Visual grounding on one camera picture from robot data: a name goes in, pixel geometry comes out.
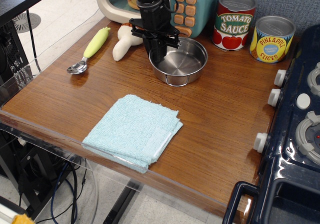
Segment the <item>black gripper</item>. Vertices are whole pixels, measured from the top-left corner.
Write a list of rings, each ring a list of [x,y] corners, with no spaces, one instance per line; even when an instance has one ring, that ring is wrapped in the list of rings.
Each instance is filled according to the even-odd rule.
[[[132,33],[143,39],[146,52],[153,63],[159,63],[167,54],[167,46],[178,48],[179,31],[171,25],[170,0],[137,0],[140,19],[131,19]]]

